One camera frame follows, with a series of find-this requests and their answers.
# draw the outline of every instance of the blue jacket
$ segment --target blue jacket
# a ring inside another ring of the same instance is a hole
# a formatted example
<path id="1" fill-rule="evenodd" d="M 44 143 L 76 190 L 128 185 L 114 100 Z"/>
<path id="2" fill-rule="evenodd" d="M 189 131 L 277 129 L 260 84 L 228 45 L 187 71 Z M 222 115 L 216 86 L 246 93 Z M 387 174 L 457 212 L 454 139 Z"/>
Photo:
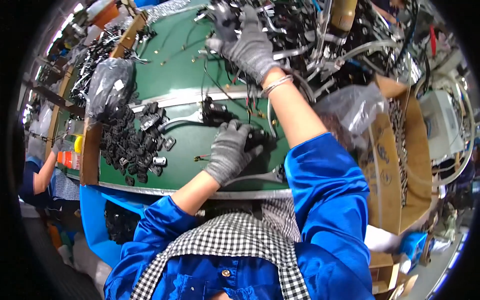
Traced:
<path id="1" fill-rule="evenodd" d="M 369 190 L 360 168 L 326 133 L 291 149 L 285 169 L 301 232 L 296 255 L 310 297 L 373 299 L 363 242 Z M 128 299 L 154 256 L 196 226 L 169 196 L 147 208 L 105 283 L 105 298 Z M 222 276 L 223 270 L 231 275 Z M 235 300 L 282 298 L 277 269 L 266 260 L 185 255 L 168 261 L 153 299 L 208 300 L 222 290 Z"/>

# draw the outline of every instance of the gloved hand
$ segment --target gloved hand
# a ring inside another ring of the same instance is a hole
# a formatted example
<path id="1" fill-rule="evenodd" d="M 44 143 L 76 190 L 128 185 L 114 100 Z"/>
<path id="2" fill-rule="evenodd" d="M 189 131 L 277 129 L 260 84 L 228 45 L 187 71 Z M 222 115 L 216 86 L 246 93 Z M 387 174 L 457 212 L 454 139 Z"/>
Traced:
<path id="1" fill-rule="evenodd" d="M 240 172 L 262 151 L 259 145 L 245 152 L 245 142 L 252 126 L 231 120 L 229 124 L 222 123 L 215 141 L 212 144 L 210 162 L 205 172 L 210 174 L 221 186 L 237 177 Z"/>
<path id="2" fill-rule="evenodd" d="M 55 141 L 52 147 L 52 152 L 55 153 L 55 155 L 58 155 L 58 153 L 61 150 L 61 147 L 63 145 L 63 138 L 59 138 Z"/>
<path id="3" fill-rule="evenodd" d="M 261 83 L 265 75 L 280 63 L 273 60 L 273 46 L 262 32 L 255 9 L 246 5 L 243 7 L 245 16 L 241 24 L 240 39 L 236 42 L 223 42 L 213 37 L 206 40 L 206 45 L 235 63 L 242 71 Z"/>

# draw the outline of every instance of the blue bin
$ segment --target blue bin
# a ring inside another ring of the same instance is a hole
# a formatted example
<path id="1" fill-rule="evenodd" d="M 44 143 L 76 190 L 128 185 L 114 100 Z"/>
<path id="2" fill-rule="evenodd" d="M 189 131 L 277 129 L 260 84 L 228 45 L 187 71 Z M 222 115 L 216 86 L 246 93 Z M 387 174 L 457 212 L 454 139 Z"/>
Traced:
<path id="1" fill-rule="evenodd" d="M 85 237 L 90 249 L 109 266 L 114 267 L 120 260 L 121 245 L 108 239 L 105 224 L 105 203 L 112 201 L 134 213 L 145 217 L 149 204 L 157 196 L 117 191 L 98 186 L 80 186 L 80 208 Z"/>

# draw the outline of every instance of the white machine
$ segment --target white machine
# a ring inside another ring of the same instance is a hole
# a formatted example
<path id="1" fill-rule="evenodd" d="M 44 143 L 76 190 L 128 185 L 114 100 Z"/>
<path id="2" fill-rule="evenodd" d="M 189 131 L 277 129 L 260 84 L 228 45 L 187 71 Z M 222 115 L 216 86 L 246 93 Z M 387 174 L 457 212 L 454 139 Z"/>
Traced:
<path id="1" fill-rule="evenodd" d="M 420 99 L 420 108 L 427 126 L 430 159 L 442 159 L 465 149 L 452 97 L 446 91 L 427 93 Z"/>

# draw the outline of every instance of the bracelet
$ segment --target bracelet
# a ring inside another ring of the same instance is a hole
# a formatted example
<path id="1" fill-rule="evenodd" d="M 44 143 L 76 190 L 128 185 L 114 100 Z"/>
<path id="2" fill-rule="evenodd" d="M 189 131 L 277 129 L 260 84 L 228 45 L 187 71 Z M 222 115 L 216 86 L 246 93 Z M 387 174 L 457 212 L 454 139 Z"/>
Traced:
<path id="1" fill-rule="evenodd" d="M 290 81 L 290 82 L 293 82 L 293 76 L 290 74 L 290 75 L 285 75 L 283 76 L 282 78 L 279 78 L 277 80 L 275 80 L 274 82 L 272 82 L 271 84 L 269 84 L 266 88 L 264 88 L 261 92 L 261 95 L 265 96 L 265 97 L 268 97 L 268 94 L 274 89 L 276 88 L 277 86 L 287 82 L 287 81 Z"/>

